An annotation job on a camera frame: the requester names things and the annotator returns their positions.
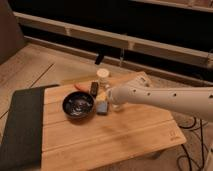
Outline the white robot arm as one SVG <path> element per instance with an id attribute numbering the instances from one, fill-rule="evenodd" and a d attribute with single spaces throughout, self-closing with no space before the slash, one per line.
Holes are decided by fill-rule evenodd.
<path id="1" fill-rule="evenodd" d="M 146 104 L 213 122 L 213 87 L 156 88 L 138 75 L 106 94 L 111 104 Z"/>

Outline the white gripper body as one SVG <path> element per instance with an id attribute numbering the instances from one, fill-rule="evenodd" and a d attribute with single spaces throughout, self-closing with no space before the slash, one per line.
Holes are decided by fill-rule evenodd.
<path id="1" fill-rule="evenodd" d="M 123 90 L 121 87 L 109 88 L 106 91 L 107 100 L 111 104 L 113 111 L 120 111 L 122 109 L 122 105 L 124 104 L 122 93 Z"/>

